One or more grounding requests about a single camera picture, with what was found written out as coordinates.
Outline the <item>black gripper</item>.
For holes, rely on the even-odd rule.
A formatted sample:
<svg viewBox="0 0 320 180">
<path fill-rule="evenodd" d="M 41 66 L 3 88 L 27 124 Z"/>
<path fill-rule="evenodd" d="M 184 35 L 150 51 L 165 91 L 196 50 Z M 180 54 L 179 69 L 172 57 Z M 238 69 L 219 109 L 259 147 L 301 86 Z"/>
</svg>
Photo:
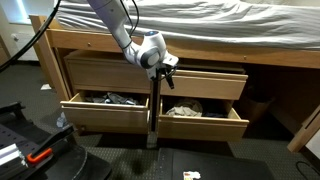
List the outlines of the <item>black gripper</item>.
<svg viewBox="0 0 320 180">
<path fill-rule="evenodd" d="M 170 89 L 174 89 L 172 76 L 175 74 L 176 70 L 177 70 L 176 66 L 160 67 L 156 70 L 156 79 L 157 80 L 166 79 Z"/>
</svg>

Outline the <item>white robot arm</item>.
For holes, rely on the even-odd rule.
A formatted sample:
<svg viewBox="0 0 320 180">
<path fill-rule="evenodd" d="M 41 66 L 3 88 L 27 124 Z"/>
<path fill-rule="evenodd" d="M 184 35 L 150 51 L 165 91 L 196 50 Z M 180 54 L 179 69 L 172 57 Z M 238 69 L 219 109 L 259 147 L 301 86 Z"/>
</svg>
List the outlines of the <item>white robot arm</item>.
<svg viewBox="0 0 320 180">
<path fill-rule="evenodd" d="M 148 31 L 143 36 L 142 44 L 138 45 L 132 39 L 138 21 L 133 24 L 124 0 L 87 1 L 121 48 L 125 59 L 145 69 L 151 81 L 160 81 L 158 75 L 163 75 L 173 89 L 172 76 L 177 70 L 179 58 L 168 52 L 163 35 L 156 30 Z"/>
</svg>

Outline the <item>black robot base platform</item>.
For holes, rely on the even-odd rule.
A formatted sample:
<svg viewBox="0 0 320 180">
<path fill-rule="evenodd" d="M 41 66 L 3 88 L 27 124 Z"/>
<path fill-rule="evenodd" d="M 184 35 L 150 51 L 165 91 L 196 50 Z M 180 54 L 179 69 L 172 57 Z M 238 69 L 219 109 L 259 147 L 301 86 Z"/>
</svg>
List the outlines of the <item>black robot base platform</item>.
<svg viewBox="0 0 320 180">
<path fill-rule="evenodd" d="M 67 125 L 49 134 L 15 102 L 0 108 L 0 180 L 108 180 L 111 165 L 73 141 Z"/>
</svg>

